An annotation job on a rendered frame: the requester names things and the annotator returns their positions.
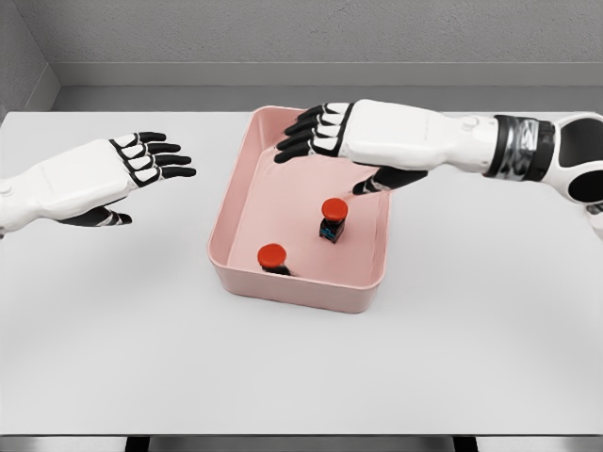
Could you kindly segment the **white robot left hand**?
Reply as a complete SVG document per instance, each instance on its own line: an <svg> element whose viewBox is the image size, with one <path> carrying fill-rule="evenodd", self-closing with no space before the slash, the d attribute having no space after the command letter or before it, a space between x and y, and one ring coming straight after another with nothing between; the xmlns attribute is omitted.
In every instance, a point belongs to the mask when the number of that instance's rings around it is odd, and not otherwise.
<svg viewBox="0 0 603 452"><path fill-rule="evenodd" d="M172 178L196 175L192 159L163 133L137 132L97 139L34 168L37 212L81 227L128 225L132 218L109 206L131 192Z"/></svg>

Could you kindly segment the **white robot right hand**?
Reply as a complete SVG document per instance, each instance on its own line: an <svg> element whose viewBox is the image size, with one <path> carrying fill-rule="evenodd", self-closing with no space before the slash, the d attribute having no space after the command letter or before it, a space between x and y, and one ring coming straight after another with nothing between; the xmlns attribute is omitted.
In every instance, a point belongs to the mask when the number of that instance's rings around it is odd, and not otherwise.
<svg viewBox="0 0 603 452"><path fill-rule="evenodd" d="M276 145L274 162L318 154L346 158L377 171L351 193L364 195L411 184L447 162L446 145L430 132L449 118L424 108L360 100L302 112Z"/></svg>

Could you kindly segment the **pink rectangular basket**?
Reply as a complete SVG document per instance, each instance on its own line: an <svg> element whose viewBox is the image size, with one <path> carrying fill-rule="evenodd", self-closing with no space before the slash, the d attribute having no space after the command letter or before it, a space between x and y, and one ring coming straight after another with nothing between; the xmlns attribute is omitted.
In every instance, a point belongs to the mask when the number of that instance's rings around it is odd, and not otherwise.
<svg viewBox="0 0 603 452"><path fill-rule="evenodd" d="M357 314L370 305L385 273L387 192L349 194L373 170L321 155L274 163L275 146L299 110L264 106L249 119L207 253L229 292ZM333 244L319 236L321 205L343 199L349 212ZM292 276L263 271L258 250L282 245Z"/></svg>

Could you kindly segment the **red button industrial switch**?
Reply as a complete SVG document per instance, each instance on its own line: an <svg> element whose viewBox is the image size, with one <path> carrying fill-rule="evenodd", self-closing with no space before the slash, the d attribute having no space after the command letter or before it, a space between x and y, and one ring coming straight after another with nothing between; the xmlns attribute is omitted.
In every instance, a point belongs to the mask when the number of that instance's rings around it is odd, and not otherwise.
<svg viewBox="0 0 603 452"><path fill-rule="evenodd" d="M283 276L292 276L291 270L286 264L286 250L277 243L269 243L262 246L257 254L257 262L261 269L267 273Z"/></svg>
<svg viewBox="0 0 603 452"><path fill-rule="evenodd" d="M330 198L324 201L321 205L319 236L335 244L345 229L348 212L349 207L343 199Z"/></svg>

